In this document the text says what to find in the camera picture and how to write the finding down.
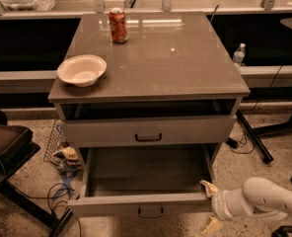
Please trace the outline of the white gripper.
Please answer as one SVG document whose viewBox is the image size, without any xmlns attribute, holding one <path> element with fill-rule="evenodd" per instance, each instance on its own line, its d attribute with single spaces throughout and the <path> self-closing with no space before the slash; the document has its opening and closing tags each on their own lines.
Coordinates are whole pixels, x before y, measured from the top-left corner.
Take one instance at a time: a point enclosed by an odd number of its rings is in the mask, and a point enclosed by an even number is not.
<svg viewBox="0 0 292 237">
<path fill-rule="evenodd" d="M 215 185 L 205 180 L 201 180 L 200 184 L 205 187 L 206 195 L 209 198 L 212 198 L 211 204 L 213 213 L 222 221 L 233 220 L 234 216 L 230 212 L 226 202 L 228 191 L 219 191 Z M 213 234 L 223 227 L 223 222 L 217 217 L 212 215 L 209 216 L 210 221 L 201 231 L 202 235 Z"/>
</svg>

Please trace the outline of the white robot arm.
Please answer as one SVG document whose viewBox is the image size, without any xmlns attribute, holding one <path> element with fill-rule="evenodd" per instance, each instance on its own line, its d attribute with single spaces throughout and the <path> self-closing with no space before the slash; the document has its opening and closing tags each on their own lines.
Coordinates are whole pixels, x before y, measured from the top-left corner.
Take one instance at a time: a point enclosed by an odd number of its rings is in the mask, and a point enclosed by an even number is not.
<svg viewBox="0 0 292 237">
<path fill-rule="evenodd" d="M 270 180 L 252 177 L 235 190 L 219 190 L 215 185 L 201 181 L 211 199 L 212 215 L 202 234 L 219 230 L 225 221 L 241 216 L 281 220 L 292 215 L 292 191 L 286 190 Z"/>
</svg>

